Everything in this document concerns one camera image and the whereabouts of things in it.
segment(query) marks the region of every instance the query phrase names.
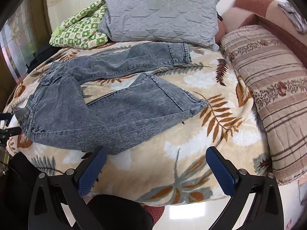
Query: blue gripper pad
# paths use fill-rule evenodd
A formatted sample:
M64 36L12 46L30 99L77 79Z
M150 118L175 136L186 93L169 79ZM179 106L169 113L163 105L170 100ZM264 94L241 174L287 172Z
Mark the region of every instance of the blue gripper pad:
M226 168L222 160L216 155L212 147L209 147L206 150L206 161L224 194L234 196L236 185L235 179Z
M92 160L92 162L87 166L86 170L80 176L78 180L78 194L80 197L83 195L87 195L90 192L95 180L97 179L100 171L102 170L102 167L106 163L106 157L106 149L101 148Z

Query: gray jeans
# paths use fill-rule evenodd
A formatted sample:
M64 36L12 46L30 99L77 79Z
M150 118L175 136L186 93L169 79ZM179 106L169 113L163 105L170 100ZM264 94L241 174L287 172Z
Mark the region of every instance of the gray jeans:
M129 50L53 62L25 108L13 112L33 142L117 154L193 117L208 102L151 74L88 104L80 84L191 63L181 43L143 43Z

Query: bed sheet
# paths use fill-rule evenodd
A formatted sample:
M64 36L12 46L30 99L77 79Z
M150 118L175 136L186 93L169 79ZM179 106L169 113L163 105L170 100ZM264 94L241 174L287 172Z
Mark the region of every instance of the bed sheet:
M92 50L61 49L18 85L5 112L11 112L14 106L26 105L29 95L35 91L52 61L98 52L124 51L140 43L107 43ZM212 145L237 168L245 168L250 174L264 175L271 170L266 134L253 106L251 92L242 78L236 76L232 64L223 58L220 51L191 45L189 49L192 64L162 67L152 73L208 100L210 106L136 147L118 155L108 155L91 195L111 194L153 206L225 198L205 158L206 149ZM112 91L124 89L138 75L87 82L81 86L84 100L88 103ZM15 117L9 127L14 126L18 126ZM33 165L48 175L59 175L69 168L76 168L90 155L79 150L33 143L24 134L11 137L7 150L11 155L21 151Z

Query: folded gray fabric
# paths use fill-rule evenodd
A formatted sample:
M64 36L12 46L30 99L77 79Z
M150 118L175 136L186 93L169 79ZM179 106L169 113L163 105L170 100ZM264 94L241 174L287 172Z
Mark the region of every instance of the folded gray fabric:
M219 0L105 0L99 30L113 41L167 41L217 51Z
M88 104L80 84L189 63L186 44L167 43L53 62L26 107L13 112L34 142L84 151L103 146L109 154L117 154L193 117L209 103L146 73L130 87Z
M291 3L279 3L279 8L286 14L286 16L292 21L296 30L301 33L307 32L307 21L304 17L302 17L295 8L291 5Z

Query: green and white blanket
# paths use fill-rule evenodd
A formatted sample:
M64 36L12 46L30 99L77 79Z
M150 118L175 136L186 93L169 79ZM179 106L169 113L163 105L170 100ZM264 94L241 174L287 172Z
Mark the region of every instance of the green and white blanket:
M52 33L49 44L54 47L75 47L81 49L104 45L108 38L98 32L98 25L107 11L106 2L98 0L79 13L64 20Z

